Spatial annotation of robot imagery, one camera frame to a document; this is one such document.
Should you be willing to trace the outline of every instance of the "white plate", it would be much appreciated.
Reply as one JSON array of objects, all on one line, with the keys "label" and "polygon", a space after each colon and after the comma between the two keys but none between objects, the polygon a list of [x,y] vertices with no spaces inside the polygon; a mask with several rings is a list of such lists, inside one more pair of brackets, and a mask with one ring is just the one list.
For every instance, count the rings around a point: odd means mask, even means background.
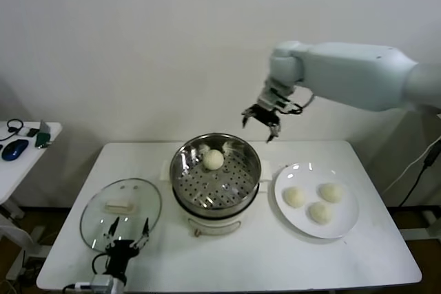
[{"label": "white plate", "polygon": [[[320,185],[328,182],[343,186],[344,194],[339,203],[329,203],[320,197],[318,193]],[[295,227],[314,237],[334,239],[347,234],[357,223],[358,201],[349,184],[334,170],[326,169],[316,163],[295,163],[284,168],[278,175],[274,193],[283,215]],[[290,187],[300,187],[305,193],[306,203],[302,207],[293,208],[285,202],[283,192]],[[332,208],[334,216],[326,225],[314,222],[309,216],[308,207],[318,201]]]}]

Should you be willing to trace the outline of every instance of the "glass lid rim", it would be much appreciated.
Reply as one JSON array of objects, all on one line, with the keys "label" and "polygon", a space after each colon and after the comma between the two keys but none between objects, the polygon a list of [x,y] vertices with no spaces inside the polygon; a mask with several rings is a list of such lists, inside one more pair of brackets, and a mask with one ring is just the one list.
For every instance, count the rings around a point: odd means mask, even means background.
[{"label": "glass lid rim", "polygon": [[96,198],[96,197],[97,197],[102,191],[104,191],[105,189],[107,189],[107,188],[108,188],[109,186],[111,186],[111,185],[117,184],[117,183],[119,183],[119,182],[124,182],[124,181],[126,181],[126,180],[140,180],[141,182],[144,182],[145,184],[149,184],[149,185],[151,185],[151,186],[154,188],[154,190],[157,192],[158,197],[159,197],[159,210],[158,210],[158,217],[155,219],[153,225],[149,227],[149,228],[150,228],[150,230],[149,230],[150,233],[153,231],[154,227],[156,226],[156,224],[157,224],[158,221],[159,221],[159,217],[161,216],[161,212],[162,212],[162,209],[163,209],[163,199],[162,199],[162,196],[161,196],[161,193],[160,193],[158,187],[156,187],[155,184],[153,184],[152,182],[150,182],[150,181],[147,180],[147,179],[144,179],[144,178],[138,178],[138,177],[130,177],[130,178],[123,178],[123,179],[115,180],[114,182],[111,182],[110,184],[104,186],[104,187],[101,188],[98,192],[96,192],[96,193],[95,193],[95,194],[89,199],[88,203],[86,204],[86,206],[85,206],[84,209],[83,209],[83,212],[81,213],[80,222],[79,222],[79,230],[80,230],[80,236],[81,236],[81,239],[83,240],[83,242],[85,243],[85,245],[86,245],[87,247],[89,247],[90,249],[92,249],[92,250],[94,250],[94,251],[99,251],[99,252],[102,252],[102,253],[103,253],[103,251],[101,251],[101,250],[99,250],[99,249],[92,248],[92,247],[90,246],[90,244],[87,242],[87,240],[84,238],[83,232],[82,232],[82,230],[81,230],[81,228],[82,228],[81,225],[83,224],[84,213],[85,213],[85,211],[87,210],[87,208],[89,207],[90,203],[93,201],[93,199],[95,199],[95,198]]}]

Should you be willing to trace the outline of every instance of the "black cable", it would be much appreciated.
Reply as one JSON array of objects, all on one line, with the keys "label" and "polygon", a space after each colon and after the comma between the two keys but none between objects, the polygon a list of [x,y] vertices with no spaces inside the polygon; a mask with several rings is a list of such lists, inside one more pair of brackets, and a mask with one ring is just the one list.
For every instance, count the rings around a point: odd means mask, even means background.
[{"label": "black cable", "polygon": [[14,288],[15,288],[15,290],[17,291],[17,293],[23,293],[23,291],[21,290],[21,286],[20,286],[20,283],[19,283],[18,280],[16,280],[16,281],[14,282]]},{"label": "black cable", "polygon": [[[11,126],[11,122],[20,123],[20,127]],[[16,134],[18,134],[19,131],[24,128],[25,123],[23,123],[23,121],[20,118],[12,118],[6,123],[6,126],[8,127],[8,132],[12,132],[12,133],[9,136],[7,136],[6,138],[0,138],[0,141],[5,141],[5,140],[15,136]]]},{"label": "black cable", "polygon": [[271,88],[270,91],[271,91],[272,93],[274,93],[278,98],[284,100],[284,102],[289,103],[291,106],[296,106],[296,107],[297,107],[296,109],[291,109],[291,110],[289,110],[288,112],[284,112],[284,111],[279,110],[279,112],[280,112],[281,114],[284,114],[284,115],[288,115],[288,114],[291,114],[291,115],[300,115],[301,113],[303,113],[304,108],[306,108],[306,107],[308,107],[309,105],[311,105],[311,103],[314,101],[314,99],[315,99],[315,97],[316,97],[315,94],[312,94],[311,97],[309,98],[309,100],[308,100],[303,106],[301,106],[301,105],[299,105],[298,103],[293,103],[293,102],[291,102],[288,98],[285,98],[283,95],[281,95],[280,93],[278,93],[278,91],[277,91],[276,89],[274,89],[274,88]]},{"label": "black cable", "polygon": [[92,260],[92,271],[94,271],[94,274],[97,275],[98,273],[96,272],[95,269],[95,262],[98,258],[100,258],[101,256],[107,256],[107,253],[100,253],[97,256],[94,257],[94,259]]},{"label": "black cable", "polygon": [[437,141],[436,144],[434,146],[432,146],[432,148],[430,148],[429,153],[427,154],[426,158],[424,159],[424,164],[421,168],[420,173],[418,174],[418,177],[416,178],[415,183],[413,184],[411,190],[406,195],[406,198],[404,198],[404,200],[400,203],[399,207],[402,207],[403,204],[407,201],[409,196],[412,194],[413,190],[418,185],[423,173],[427,170],[427,168],[432,166],[432,164],[436,161],[436,159],[440,155],[440,153],[441,153],[441,140]]},{"label": "black cable", "polygon": [[423,173],[426,171],[426,169],[427,169],[426,166],[423,166],[423,167],[421,168],[421,171],[420,171],[420,173],[418,174],[418,177],[416,178],[415,183],[413,184],[411,190],[410,190],[410,191],[408,192],[408,194],[406,195],[406,198],[404,198],[404,200],[400,203],[399,207],[402,207],[403,204],[404,204],[404,203],[407,201],[407,199],[409,198],[409,196],[412,194],[413,190],[416,188],[416,185],[418,185],[418,183],[419,183],[419,181],[420,181],[420,179],[421,179],[421,176],[422,176]]},{"label": "black cable", "polygon": [[67,286],[63,287],[63,290],[61,291],[63,294],[66,293],[66,289],[75,289],[75,284],[68,284]]},{"label": "black cable", "polygon": [[25,271],[18,277],[18,283],[23,287],[32,287],[37,282],[40,270],[43,268],[43,261],[38,259],[26,263]]}]

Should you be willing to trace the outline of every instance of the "table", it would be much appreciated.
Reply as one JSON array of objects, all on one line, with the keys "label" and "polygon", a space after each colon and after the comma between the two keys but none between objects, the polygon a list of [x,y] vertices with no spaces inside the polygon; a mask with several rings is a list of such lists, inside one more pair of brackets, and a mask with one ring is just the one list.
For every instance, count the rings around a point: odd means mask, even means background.
[{"label": "table", "polygon": [[[46,124],[49,125],[51,140],[53,141],[61,132],[62,126],[60,123],[54,122]],[[33,127],[36,129],[40,128],[40,122],[25,122],[24,125],[26,127]],[[8,132],[8,128],[6,126],[6,122],[0,121],[0,138],[7,137],[10,134],[11,133]],[[24,216],[24,212],[17,206],[17,204],[11,198],[11,195],[47,149],[35,148],[35,138],[17,135],[0,143],[4,148],[8,143],[16,139],[27,139],[30,141],[30,144],[16,160],[8,162],[0,158],[0,204],[10,212],[11,218],[22,218]],[[36,227],[31,235],[28,236],[22,231],[17,231],[13,222],[0,215],[0,231],[13,242],[17,243],[20,247],[26,249],[29,252],[29,254],[26,254],[27,258],[45,257],[47,255],[49,247],[39,246],[35,243],[38,237],[43,233],[43,230],[43,227]],[[17,278],[21,269],[23,257],[22,254],[23,251],[20,252],[10,271],[6,275],[7,279],[15,280]]]},{"label": "table", "polygon": [[161,192],[163,210],[150,241],[129,262],[128,292],[307,291],[421,280],[418,265],[349,143],[252,143],[260,158],[269,161],[273,175],[295,162],[319,162],[345,173],[358,198],[360,217],[338,240],[309,237],[290,226],[275,205],[272,185],[268,193],[257,195],[239,230],[195,238],[182,221],[170,183],[159,180],[163,161],[181,145],[106,145],[45,261],[38,287],[61,290],[92,279],[90,264],[96,252],[81,239],[81,213],[104,186],[130,177],[153,182]]}]

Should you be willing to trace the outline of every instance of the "round plate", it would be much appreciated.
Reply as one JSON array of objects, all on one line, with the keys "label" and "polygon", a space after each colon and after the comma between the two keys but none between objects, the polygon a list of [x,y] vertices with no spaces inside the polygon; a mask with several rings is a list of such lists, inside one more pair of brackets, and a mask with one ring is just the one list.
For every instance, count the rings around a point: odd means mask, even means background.
[{"label": "round plate", "polygon": [[[125,210],[109,208],[109,204],[125,204]],[[151,182],[140,178],[118,180],[95,194],[81,215],[83,241],[95,251],[104,252],[109,240],[105,235],[118,219],[113,240],[137,241],[147,218],[152,232],[161,214],[161,195]]]},{"label": "round plate", "polygon": [[[339,203],[329,203],[318,193],[320,185],[336,183],[343,186],[344,194]],[[284,190],[299,187],[305,193],[306,203],[300,208],[289,206],[283,198]],[[358,201],[351,187],[334,170],[326,169],[316,163],[295,163],[283,169],[274,185],[276,202],[283,215],[295,227],[317,238],[334,239],[347,234],[357,223]],[[333,211],[331,222],[320,225],[314,222],[308,207],[315,202],[328,204]]]}]

